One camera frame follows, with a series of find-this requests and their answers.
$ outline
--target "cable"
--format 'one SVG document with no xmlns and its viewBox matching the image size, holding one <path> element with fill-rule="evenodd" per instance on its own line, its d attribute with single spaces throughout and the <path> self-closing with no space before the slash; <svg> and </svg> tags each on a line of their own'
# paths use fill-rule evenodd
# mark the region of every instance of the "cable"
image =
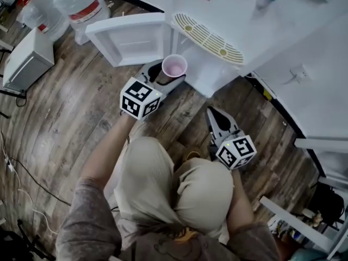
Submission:
<svg viewBox="0 0 348 261">
<path fill-rule="evenodd" d="M 16 105 L 17 105 L 17 107 L 23 107 L 23 106 L 25 106 L 25 105 L 27 104 L 27 96 L 26 96 L 26 98 L 24 99 L 24 100 L 26 100 L 26 101 L 25 101 L 24 104 L 22 104 L 22 105 L 19 105 L 19 104 L 18 104 L 18 99 L 19 99 L 19 98 L 16 98 Z"/>
<path fill-rule="evenodd" d="M 55 199 L 57 199 L 57 200 L 60 201 L 61 203 L 64 203 L 64 204 L 66 204 L 66 205 L 68 205 L 68 206 L 71 206 L 70 203 L 68 203 L 68 202 L 66 202 L 66 201 L 64 201 L 64 200 L 62 200 L 62 199 L 56 197 L 56 195 L 54 195 L 53 193 L 49 192 L 45 187 L 43 187 L 41 184 L 39 184 L 39 183 L 37 182 L 37 180 L 35 180 L 35 178 L 30 174 L 30 172 L 28 171 L 28 169 L 27 169 L 19 160 L 14 159 L 14 158 L 10 158 L 10 160 L 14 160 L 14 161 L 18 162 L 20 165 L 22 165 L 22 167 L 25 169 L 25 171 L 29 174 L 29 176 L 33 179 L 33 181 L 34 181 L 41 189 L 43 189 L 45 192 L 47 192 L 48 194 L 50 194 L 51 196 L 53 196 Z"/>
<path fill-rule="evenodd" d="M 5 139 L 4 139 L 4 136 L 2 134 L 2 131 L 1 131 L 1 127 L 0 127 L 0 135 L 1 135 L 1 142 L 2 142 L 2 151 L 4 153 L 4 156 L 7 156 L 6 155 L 6 143 L 5 143 Z"/>
<path fill-rule="evenodd" d="M 118 207 L 118 206 L 116 206 L 116 207 L 112 208 L 112 209 L 111 209 L 111 211 L 112 211 L 112 212 L 119 212 L 119 211 L 120 211 L 120 209 L 119 209 L 119 207 Z"/>
<path fill-rule="evenodd" d="M 0 58 L 0 63 L 2 61 L 2 58 L 4 58 L 4 54 L 5 54 L 5 52 L 3 51 L 2 55 L 1 55 L 1 58 Z"/>
<path fill-rule="evenodd" d="M 42 212 L 40 212 L 40 211 L 38 211 L 38 210 L 35 210 L 35 209 L 33 208 L 34 202 L 33 202 L 33 200 L 32 200 L 32 197 L 31 197 L 30 194 L 28 194 L 25 190 L 22 190 L 22 189 L 21 189 L 21 180 L 20 180 L 20 177 L 19 177 L 19 175 L 18 175 L 18 173 L 17 173 L 17 171 L 16 171 L 15 169 L 13 169 L 13 171 L 16 173 L 17 178 L 18 178 L 18 182 L 19 182 L 18 191 L 21 191 L 21 192 L 23 192 L 23 193 L 25 193 L 26 195 L 29 196 L 30 202 L 31 202 L 31 204 L 32 204 L 32 205 L 31 205 L 31 209 L 32 209 L 35 213 L 38 213 L 38 214 L 43 215 L 44 218 L 46 219 L 46 223 L 47 223 L 47 228 L 48 228 L 48 230 L 50 230 L 53 234 L 58 235 L 57 232 L 53 231 L 53 230 L 50 228 L 49 223 L 48 223 L 47 216 L 46 216 L 44 213 L 42 213 Z"/>
</svg>

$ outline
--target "power cord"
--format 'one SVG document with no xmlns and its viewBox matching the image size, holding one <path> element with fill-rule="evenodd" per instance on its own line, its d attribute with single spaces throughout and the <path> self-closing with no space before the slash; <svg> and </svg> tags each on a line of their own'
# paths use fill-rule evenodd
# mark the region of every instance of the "power cord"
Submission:
<svg viewBox="0 0 348 261">
<path fill-rule="evenodd" d="M 18 104 L 18 99 L 19 98 L 16 98 L 16 106 L 17 107 L 23 107 L 23 106 L 25 106 L 27 104 L 27 95 L 26 95 L 26 98 L 24 99 L 25 101 L 24 101 L 23 104 Z"/>
<path fill-rule="evenodd" d="M 35 210 L 35 209 L 33 208 L 34 202 L 33 202 L 33 200 L 32 200 L 32 197 L 30 196 L 30 194 L 28 194 L 25 190 L 21 189 L 22 184 L 21 184 L 20 177 L 19 177 L 17 171 L 15 170 L 13 164 L 11 163 L 11 160 L 14 160 L 14 161 L 18 162 L 19 164 L 21 164 L 21 165 L 23 166 L 23 168 L 25 169 L 25 171 L 26 171 L 26 172 L 30 175 L 30 177 L 34 180 L 34 182 L 35 182 L 39 187 L 41 187 L 45 192 L 47 192 L 48 194 L 50 194 L 51 196 L 53 196 L 54 198 L 56 198 L 58 201 L 60 201 L 60 202 L 62 202 L 62 203 L 64 203 L 64 204 L 66 204 L 66 205 L 68 205 L 68 206 L 71 206 L 71 204 L 69 204 L 68 202 L 66 202 L 66 201 L 64 201 L 64 200 L 62 200 L 62 199 L 59 199 L 58 197 L 56 197 L 56 195 L 52 194 L 52 193 L 49 192 L 46 188 L 44 188 L 41 184 L 39 184 L 39 183 L 37 182 L 37 180 L 29 173 L 28 169 L 27 169 L 19 160 L 14 159 L 14 158 L 9 158 L 9 157 L 7 156 L 7 153 L 6 153 L 6 143 L 5 143 L 5 139 L 4 139 L 4 136 L 3 136 L 3 133 L 2 133 L 1 127 L 0 127 L 0 136 L 1 136 L 1 141 L 2 141 L 2 151 L 3 151 L 3 153 L 4 153 L 5 162 L 6 162 L 6 164 L 8 165 L 9 169 L 10 169 L 11 171 L 13 171 L 13 172 L 16 173 L 16 176 L 17 176 L 17 179 L 18 179 L 18 182 L 19 182 L 18 191 L 21 191 L 21 192 L 25 193 L 25 194 L 29 197 L 30 202 L 31 202 L 31 204 L 32 204 L 32 205 L 31 205 L 32 211 L 35 212 L 35 213 L 38 213 L 38 214 L 43 215 L 44 218 L 46 219 L 46 223 L 47 223 L 47 228 L 48 228 L 48 230 L 51 231 L 53 234 L 58 235 L 57 232 L 53 231 L 53 230 L 50 228 L 49 223 L 48 223 L 47 216 L 46 216 L 44 213 L 42 213 L 42 212 L 40 212 L 40 211 L 38 211 L 38 210 Z"/>
<path fill-rule="evenodd" d="M 20 184 L 19 187 L 18 187 L 18 191 L 22 191 L 23 193 L 25 193 L 26 195 L 28 195 L 28 197 L 29 197 L 29 199 L 30 199 L 30 202 L 31 202 L 31 204 L 32 204 L 32 205 L 31 205 L 32 211 L 35 212 L 35 213 L 38 213 L 38 214 L 43 215 L 44 218 L 46 219 L 46 224 L 47 224 L 48 230 L 50 230 L 53 234 L 58 235 L 57 232 L 53 231 L 53 230 L 50 228 L 49 223 L 48 223 L 47 216 L 46 216 L 44 213 L 42 213 L 42 212 L 40 212 L 40 211 L 38 211 L 38 210 L 35 210 L 35 209 L 33 208 L 34 202 L 33 202 L 33 200 L 32 200 L 32 197 L 31 197 L 30 194 L 28 194 L 25 190 L 22 190 L 22 189 L 20 188 L 20 187 L 21 187 L 21 180 L 20 180 L 20 177 L 19 177 L 19 175 L 18 175 L 18 173 L 17 173 L 17 171 L 16 171 L 15 169 L 14 169 L 14 172 L 16 173 L 17 178 L 18 178 L 18 182 L 19 182 L 19 184 Z"/>
<path fill-rule="evenodd" d="M 35 180 L 35 178 L 33 177 L 33 175 L 30 174 L 30 172 L 28 171 L 28 169 L 27 169 L 19 160 L 15 159 L 15 158 L 10 158 L 10 160 L 14 160 L 14 161 L 18 162 L 18 163 L 25 169 L 25 171 L 29 174 L 29 176 L 33 179 L 33 181 L 34 181 L 41 189 L 43 189 L 45 192 L 47 192 L 49 195 L 53 196 L 55 199 L 57 199 L 57 200 L 60 201 L 61 203 L 64 203 L 64 204 L 66 204 L 66 205 L 68 205 L 68 206 L 71 206 L 70 203 L 68 203 L 68 202 L 66 202 L 66 201 L 64 201 L 64 200 L 62 200 L 62 199 L 56 197 L 56 195 L 54 195 L 53 193 L 51 193 L 50 191 L 48 191 L 48 190 L 47 190 L 45 187 L 43 187 L 39 182 L 37 182 L 37 180 Z"/>
</svg>

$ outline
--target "person's right arm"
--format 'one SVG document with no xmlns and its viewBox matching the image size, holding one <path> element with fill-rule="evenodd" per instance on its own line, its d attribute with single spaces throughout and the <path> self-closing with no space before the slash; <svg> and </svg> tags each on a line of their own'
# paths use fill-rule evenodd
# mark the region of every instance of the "person's right arm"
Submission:
<svg viewBox="0 0 348 261">
<path fill-rule="evenodd" d="M 227 246 L 241 260 L 279 260 L 278 249 L 267 224 L 254 222 L 254 212 L 237 169 L 232 171 L 232 177 L 234 190 L 226 218 L 229 233 Z"/>
</svg>

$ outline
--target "pink cup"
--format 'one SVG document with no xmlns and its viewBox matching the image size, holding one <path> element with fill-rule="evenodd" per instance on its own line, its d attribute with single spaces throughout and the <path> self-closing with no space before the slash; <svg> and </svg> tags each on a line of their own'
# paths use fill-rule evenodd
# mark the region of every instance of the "pink cup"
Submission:
<svg viewBox="0 0 348 261">
<path fill-rule="evenodd" d="M 169 77 L 179 77 L 186 73 L 187 61 L 178 54 L 172 54 L 164 58 L 162 70 Z"/>
</svg>

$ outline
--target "person's left arm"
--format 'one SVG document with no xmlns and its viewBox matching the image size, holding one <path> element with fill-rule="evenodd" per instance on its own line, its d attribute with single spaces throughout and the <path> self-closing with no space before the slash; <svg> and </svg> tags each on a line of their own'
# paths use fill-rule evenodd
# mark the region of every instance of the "person's left arm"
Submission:
<svg viewBox="0 0 348 261">
<path fill-rule="evenodd" d="M 57 238 L 57 260 L 108 260 L 120 250 L 121 236 L 103 189 L 135 122 L 124 113 L 87 160 Z"/>
</svg>

